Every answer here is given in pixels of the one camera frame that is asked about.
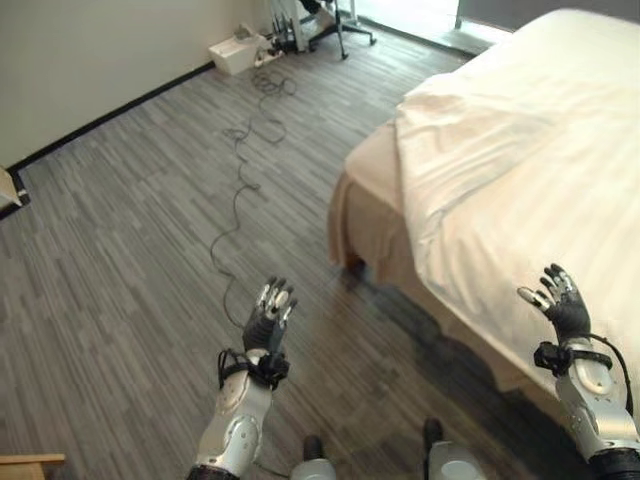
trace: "bed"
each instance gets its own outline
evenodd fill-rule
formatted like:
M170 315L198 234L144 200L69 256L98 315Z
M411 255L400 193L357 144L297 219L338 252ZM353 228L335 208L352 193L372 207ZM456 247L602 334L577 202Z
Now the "bed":
M566 424L532 361L553 328L515 294L558 262L638 385L640 27L560 10L428 79L347 158L328 234Z

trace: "white wall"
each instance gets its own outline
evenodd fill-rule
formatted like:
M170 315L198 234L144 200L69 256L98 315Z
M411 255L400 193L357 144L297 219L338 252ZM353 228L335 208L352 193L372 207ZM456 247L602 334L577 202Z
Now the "white wall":
M0 0L0 167L209 60L252 0Z

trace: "office chair base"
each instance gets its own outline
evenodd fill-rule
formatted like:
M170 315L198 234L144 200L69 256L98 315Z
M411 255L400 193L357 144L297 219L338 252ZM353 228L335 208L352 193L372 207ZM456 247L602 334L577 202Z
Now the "office chair base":
M322 40L325 37L328 37L329 35L333 35L334 33L338 34L338 39L340 41L340 52L342 54L342 59L346 60L347 58L349 58L349 54L345 52L344 50L344 44L342 41L342 33L343 32L352 32L352 33L359 33L361 35L368 35L369 36L369 45L373 46L376 44L376 42L378 41L374 36L373 36L373 32L370 32L368 30L364 30L363 28L360 28L356 25L353 25L351 23L344 23L342 22L339 17L338 17L338 21L336 22L335 25L330 26L329 28L327 28L326 30L320 32L318 35L311 37L309 39L309 51L310 52L314 52L316 50L316 44Z

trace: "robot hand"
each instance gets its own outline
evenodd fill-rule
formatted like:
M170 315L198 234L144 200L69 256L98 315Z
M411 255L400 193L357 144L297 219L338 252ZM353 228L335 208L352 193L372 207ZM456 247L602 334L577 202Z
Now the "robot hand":
M280 350L287 322L298 301L284 278L271 277L262 288L247 322L242 341L245 352L254 349L275 354Z
M551 321L560 343L590 333L591 320L587 306L569 274L555 263L545 268L544 273L551 280L541 277L540 282L547 287L552 298L542 290L534 292L527 287L520 287L518 294Z

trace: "white bed sheet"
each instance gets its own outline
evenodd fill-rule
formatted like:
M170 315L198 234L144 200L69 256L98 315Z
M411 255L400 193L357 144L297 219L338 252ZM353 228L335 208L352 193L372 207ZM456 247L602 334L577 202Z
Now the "white bed sheet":
M516 287L563 265L594 333L625 355L638 412L640 26L548 14L409 93L396 130L427 288L553 391L532 359L540 341L555 340L553 328Z

